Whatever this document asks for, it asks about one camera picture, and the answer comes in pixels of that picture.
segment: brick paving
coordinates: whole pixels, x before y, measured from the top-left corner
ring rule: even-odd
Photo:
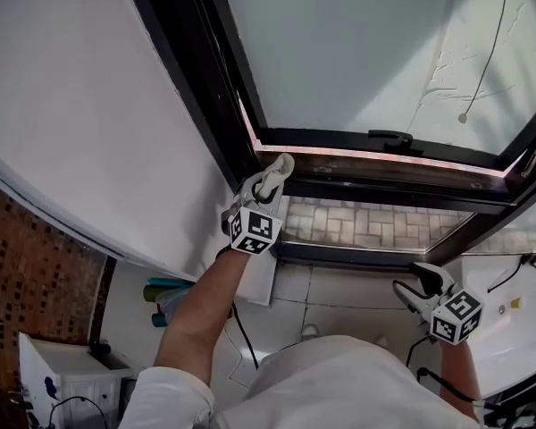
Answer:
[[[292,197],[284,239],[423,251],[470,215],[414,206]]]

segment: black window frame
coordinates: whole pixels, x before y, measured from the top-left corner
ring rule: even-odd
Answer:
[[[265,145],[331,147],[400,156],[420,156],[437,161],[504,171],[536,141],[536,113],[499,155],[419,139],[413,139],[410,148],[397,148],[392,139],[378,138],[372,136],[371,132],[271,128],[264,117],[260,97],[228,0],[203,0],[203,6],[211,19],[214,31],[221,34],[218,36],[219,46],[225,55],[230,57],[227,69],[238,89],[250,124],[256,137]]]
[[[207,11],[210,0],[133,1],[197,129],[226,181],[236,191],[244,179],[261,169],[261,165],[239,108],[239,100],[244,106],[250,105],[250,97],[242,94],[245,81],[232,74],[237,59],[231,51],[222,48],[228,41],[226,34],[218,30],[219,15]],[[418,184],[413,176],[401,181],[395,189],[389,180],[369,182],[318,173],[295,173],[285,185],[285,195],[474,212],[426,252],[289,242],[279,243],[273,252],[285,262],[401,272],[406,271],[411,262],[447,263],[536,202],[536,165],[529,176],[523,176],[536,148],[536,115],[534,118],[532,129],[527,125],[522,132],[525,133],[524,143],[517,142],[521,146],[516,151],[509,149],[514,151],[515,157],[522,156],[504,179],[501,193],[435,187],[428,182]]]

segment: fiducial marker cube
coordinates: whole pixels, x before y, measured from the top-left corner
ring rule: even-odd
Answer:
[[[431,335],[458,345],[481,323],[482,307],[471,290],[462,289],[431,312]]]
[[[259,255],[278,239],[282,220],[242,206],[230,221],[230,245]]]

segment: window pane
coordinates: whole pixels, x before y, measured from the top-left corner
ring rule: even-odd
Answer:
[[[536,203],[504,229],[469,250],[469,254],[530,253],[533,251],[536,251]]]
[[[414,206],[292,197],[284,241],[400,251],[425,251],[471,213]]]
[[[268,127],[499,154],[536,112],[536,0],[228,0]]]

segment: white floor tile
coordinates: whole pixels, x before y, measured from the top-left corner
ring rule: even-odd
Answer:
[[[260,307],[237,302],[237,309],[259,363],[266,356],[299,342],[306,310],[304,303],[275,299],[271,307]],[[231,378],[249,387],[256,378],[256,370],[246,341],[235,319],[230,319],[225,330],[242,355],[242,361]]]
[[[315,324],[323,335],[349,335],[374,341],[387,337],[388,350],[405,363],[409,347],[421,338],[418,315],[407,310],[324,307],[308,305],[305,324]]]
[[[306,302],[311,274],[312,267],[307,265],[278,265],[272,296],[277,299]]]
[[[406,308],[393,292],[394,279],[413,287],[416,285],[416,280],[405,273],[370,273],[315,267],[307,303],[335,307]]]

